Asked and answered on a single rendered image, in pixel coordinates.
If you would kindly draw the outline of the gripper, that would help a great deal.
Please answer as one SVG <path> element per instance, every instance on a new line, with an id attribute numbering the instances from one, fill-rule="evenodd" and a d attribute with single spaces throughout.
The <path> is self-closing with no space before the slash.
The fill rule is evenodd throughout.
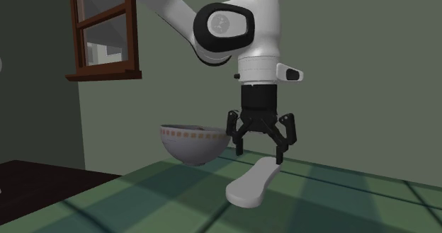
<path id="1" fill-rule="evenodd" d="M 243 124 L 237 130 L 238 113 L 235 110 L 228 112 L 226 135 L 232 138 L 236 146 L 236 155 L 244 153 L 243 136 L 250 132 L 265 132 L 276 143 L 276 163 L 283 162 L 283 154 L 290 145 L 297 142 L 295 117 L 292 113 L 282 115 L 277 119 L 276 84 L 255 84 L 241 86 L 241 113 Z M 276 123 L 285 127 L 284 137 Z"/>

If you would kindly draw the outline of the white flat oblong object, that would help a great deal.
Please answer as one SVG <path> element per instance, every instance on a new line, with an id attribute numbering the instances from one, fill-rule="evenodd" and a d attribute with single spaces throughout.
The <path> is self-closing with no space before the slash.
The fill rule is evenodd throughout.
<path id="1" fill-rule="evenodd" d="M 226 199 L 240 208 L 260 206 L 266 189 L 280 169 L 275 157 L 260 158 L 245 174 L 227 185 Z"/>

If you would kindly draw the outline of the white bowl with orange band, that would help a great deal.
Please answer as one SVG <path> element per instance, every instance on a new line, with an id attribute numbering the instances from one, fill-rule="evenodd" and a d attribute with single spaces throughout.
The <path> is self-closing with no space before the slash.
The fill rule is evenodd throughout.
<path id="1" fill-rule="evenodd" d="M 204 165 L 221 155 L 230 143 L 226 129 L 200 125 L 161 125 L 166 151 L 188 166 Z"/>

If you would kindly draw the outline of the brown wooden window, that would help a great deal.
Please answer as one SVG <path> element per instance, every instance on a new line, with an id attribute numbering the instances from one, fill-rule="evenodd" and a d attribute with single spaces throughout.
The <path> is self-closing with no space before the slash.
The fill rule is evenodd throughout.
<path id="1" fill-rule="evenodd" d="M 69 81 L 141 79 L 135 0 L 70 0 L 76 72 Z"/>

